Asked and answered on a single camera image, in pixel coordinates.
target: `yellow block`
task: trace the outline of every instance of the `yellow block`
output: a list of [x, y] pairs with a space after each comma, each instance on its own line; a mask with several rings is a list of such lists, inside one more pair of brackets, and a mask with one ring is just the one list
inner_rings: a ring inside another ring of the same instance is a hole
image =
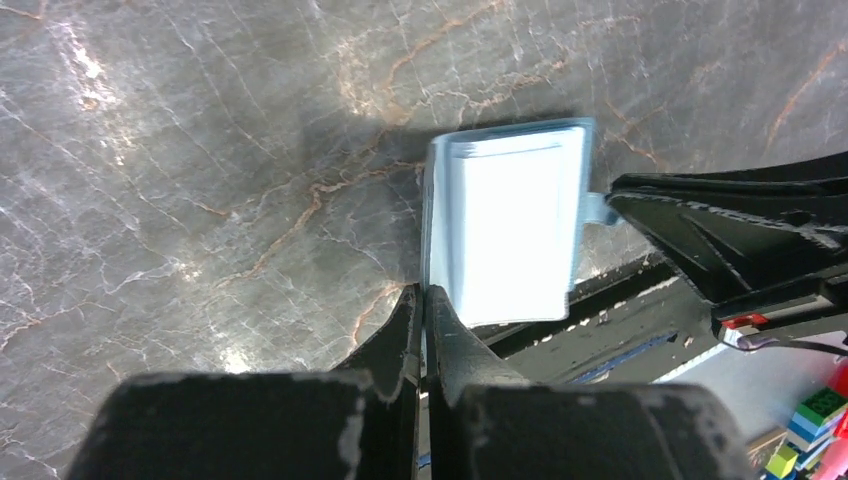
[[777, 478], [783, 478], [795, 468], [796, 460], [798, 460], [798, 452], [787, 445], [782, 445], [769, 460], [766, 470]]

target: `gray marble countertop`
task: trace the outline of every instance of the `gray marble countertop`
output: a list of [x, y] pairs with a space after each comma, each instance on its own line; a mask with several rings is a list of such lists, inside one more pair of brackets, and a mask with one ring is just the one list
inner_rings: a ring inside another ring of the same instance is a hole
[[[426, 144], [598, 121], [592, 186], [848, 149], [848, 2], [0, 3], [0, 478], [147, 370], [327, 368], [418, 272]], [[648, 250], [590, 228], [579, 275]]]

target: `green block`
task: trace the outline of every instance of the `green block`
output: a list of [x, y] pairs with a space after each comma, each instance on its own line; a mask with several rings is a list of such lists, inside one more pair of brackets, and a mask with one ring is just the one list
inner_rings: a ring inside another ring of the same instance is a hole
[[783, 478], [795, 468], [795, 461], [797, 460], [798, 452], [792, 450], [789, 445], [781, 445], [772, 455], [771, 460], [766, 465], [766, 470], [777, 478]]
[[820, 427], [848, 406], [848, 399], [829, 388], [823, 388], [804, 400], [797, 412]]

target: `marble surface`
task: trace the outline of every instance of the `marble surface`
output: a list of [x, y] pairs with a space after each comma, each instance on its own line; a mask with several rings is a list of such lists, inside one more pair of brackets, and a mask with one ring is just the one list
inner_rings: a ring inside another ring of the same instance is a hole
[[[848, 3], [0, 0], [0, 478], [117, 382], [326, 368], [418, 271], [427, 142], [598, 120], [592, 185], [848, 149]], [[580, 276], [637, 258], [590, 228]]]

